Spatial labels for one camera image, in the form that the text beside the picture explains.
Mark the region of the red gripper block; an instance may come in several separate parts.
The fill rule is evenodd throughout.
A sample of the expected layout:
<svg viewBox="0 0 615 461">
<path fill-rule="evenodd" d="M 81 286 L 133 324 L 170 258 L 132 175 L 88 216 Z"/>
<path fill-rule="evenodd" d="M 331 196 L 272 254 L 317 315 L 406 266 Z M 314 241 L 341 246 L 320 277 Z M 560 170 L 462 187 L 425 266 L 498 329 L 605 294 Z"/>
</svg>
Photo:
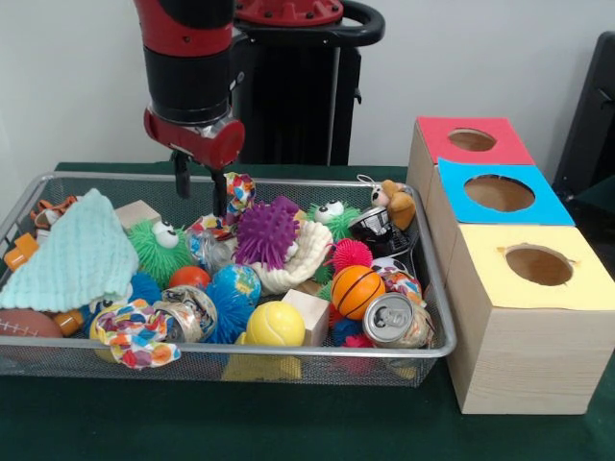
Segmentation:
<svg viewBox="0 0 615 461">
<path fill-rule="evenodd" d="M 244 145 L 245 128 L 237 119 L 226 115 L 206 126 L 184 126 L 159 118 L 148 107 L 144 111 L 146 133 L 158 144 L 173 150 L 176 191 L 180 198 L 190 197 L 190 157 L 211 171 L 213 214 L 225 218 L 227 214 L 227 179 L 224 169 L 235 162 Z"/>
</svg>

